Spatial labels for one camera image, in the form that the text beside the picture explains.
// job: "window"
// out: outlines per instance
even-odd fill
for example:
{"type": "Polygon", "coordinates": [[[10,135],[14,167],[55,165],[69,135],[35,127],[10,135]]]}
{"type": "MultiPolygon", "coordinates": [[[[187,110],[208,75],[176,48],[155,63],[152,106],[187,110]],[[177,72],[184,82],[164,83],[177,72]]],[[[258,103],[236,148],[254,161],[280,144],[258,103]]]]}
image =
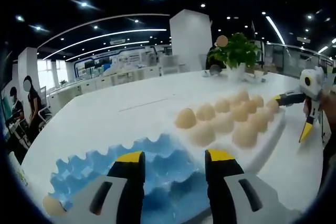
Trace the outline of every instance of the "window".
{"type": "Polygon", "coordinates": [[[67,66],[64,60],[56,60],[57,78],[60,81],[69,81],[67,66]]]}
{"type": "Polygon", "coordinates": [[[55,87],[54,76],[51,70],[51,60],[37,60],[38,80],[40,87],[48,89],[55,87]]]}

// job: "person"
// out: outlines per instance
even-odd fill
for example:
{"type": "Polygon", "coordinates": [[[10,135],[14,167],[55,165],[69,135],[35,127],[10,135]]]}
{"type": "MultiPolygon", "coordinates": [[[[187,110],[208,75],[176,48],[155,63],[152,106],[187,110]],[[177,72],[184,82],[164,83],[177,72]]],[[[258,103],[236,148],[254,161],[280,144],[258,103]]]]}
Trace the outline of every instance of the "person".
{"type": "Polygon", "coordinates": [[[22,103],[17,98],[17,90],[15,87],[10,89],[9,95],[13,99],[12,115],[14,121],[23,120],[25,118],[22,103]]]}
{"type": "MultiPolygon", "coordinates": [[[[322,169],[322,177],[321,177],[321,186],[325,180],[327,172],[330,167],[331,159],[335,158],[336,155],[336,95],[335,94],[326,94],[322,93],[320,98],[320,109],[324,111],[327,116],[331,136],[323,149],[323,169],[322,169]]],[[[309,100],[306,99],[304,102],[304,113],[308,116],[309,113],[309,100]]]]}
{"type": "Polygon", "coordinates": [[[35,140],[39,133],[39,125],[43,121],[39,115],[38,111],[40,111],[43,106],[41,103],[41,98],[38,95],[37,91],[34,89],[33,82],[31,81],[30,76],[26,76],[23,81],[23,88],[26,92],[28,92],[28,102],[30,105],[30,116],[28,123],[27,136],[31,143],[35,140]]]}
{"type": "Polygon", "coordinates": [[[205,70],[209,70],[212,65],[218,65],[220,68],[226,68],[224,63],[220,60],[216,60],[214,57],[209,58],[209,53],[211,50],[215,49],[217,47],[217,43],[215,42],[212,47],[210,47],[209,52],[206,56],[206,63],[205,63],[205,70]]]}

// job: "egg carton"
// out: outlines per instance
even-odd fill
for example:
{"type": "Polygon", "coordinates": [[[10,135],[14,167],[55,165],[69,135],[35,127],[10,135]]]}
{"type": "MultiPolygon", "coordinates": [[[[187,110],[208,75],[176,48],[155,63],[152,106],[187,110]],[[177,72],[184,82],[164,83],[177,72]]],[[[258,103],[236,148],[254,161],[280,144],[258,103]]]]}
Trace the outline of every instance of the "egg carton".
{"type": "Polygon", "coordinates": [[[50,178],[55,192],[49,195],[69,210],[74,194],[106,175],[118,157],[136,151],[146,156],[142,223],[183,223],[209,208],[204,164],[168,134],[161,134],[156,142],[137,140],[130,149],[111,146],[106,155],[90,151],[85,159],[76,155],[68,162],[59,159],[58,173],[50,178]]]}

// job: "green plant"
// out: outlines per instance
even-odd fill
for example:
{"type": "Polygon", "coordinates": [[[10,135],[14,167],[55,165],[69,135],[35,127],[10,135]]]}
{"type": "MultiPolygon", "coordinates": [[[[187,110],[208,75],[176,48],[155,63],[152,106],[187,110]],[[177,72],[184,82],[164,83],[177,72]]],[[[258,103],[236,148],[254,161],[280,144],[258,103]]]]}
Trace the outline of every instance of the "green plant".
{"type": "Polygon", "coordinates": [[[230,68],[237,68],[241,63],[247,67],[254,66],[258,47],[254,41],[248,40],[243,33],[233,34],[226,47],[216,47],[209,52],[208,59],[212,57],[223,61],[230,68]]]}
{"type": "Polygon", "coordinates": [[[66,80],[61,80],[61,81],[59,82],[59,84],[61,84],[61,85],[66,84],[66,83],[67,83],[66,80]]]}

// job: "hand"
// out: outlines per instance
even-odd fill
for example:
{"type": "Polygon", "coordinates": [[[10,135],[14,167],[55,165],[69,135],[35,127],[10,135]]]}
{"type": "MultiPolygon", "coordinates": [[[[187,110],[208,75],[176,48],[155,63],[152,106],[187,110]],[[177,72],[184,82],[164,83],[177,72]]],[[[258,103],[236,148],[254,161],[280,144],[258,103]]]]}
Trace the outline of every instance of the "hand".
{"type": "MultiPolygon", "coordinates": [[[[303,111],[308,116],[310,100],[304,101],[303,111]]],[[[320,98],[320,110],[323,110],[328,118],[330,129],[336,130],[336,96],[333,94],[323,93],[320,98]]]]}

